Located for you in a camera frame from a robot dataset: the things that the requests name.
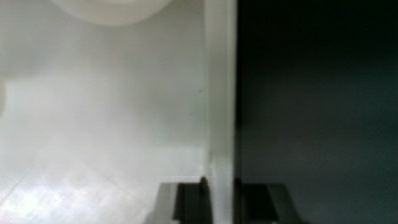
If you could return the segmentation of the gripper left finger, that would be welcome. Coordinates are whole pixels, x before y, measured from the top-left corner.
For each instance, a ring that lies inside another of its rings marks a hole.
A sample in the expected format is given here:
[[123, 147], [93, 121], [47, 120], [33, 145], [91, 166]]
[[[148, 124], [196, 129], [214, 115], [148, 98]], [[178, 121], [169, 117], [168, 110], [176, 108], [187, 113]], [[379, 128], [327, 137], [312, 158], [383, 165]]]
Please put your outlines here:
[[198, 182], [160, 184], [157, 224], [212, 224], [212, 199], [207, 178], [201, 178]]

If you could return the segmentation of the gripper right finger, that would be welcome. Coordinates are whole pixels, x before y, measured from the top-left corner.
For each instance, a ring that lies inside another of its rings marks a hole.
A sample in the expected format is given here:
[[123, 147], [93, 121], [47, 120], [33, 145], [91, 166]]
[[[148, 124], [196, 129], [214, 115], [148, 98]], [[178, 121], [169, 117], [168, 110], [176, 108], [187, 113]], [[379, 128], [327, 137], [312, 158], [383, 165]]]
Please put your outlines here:
[[235, 180], [235, 224], [310, 224], [285, 184]]

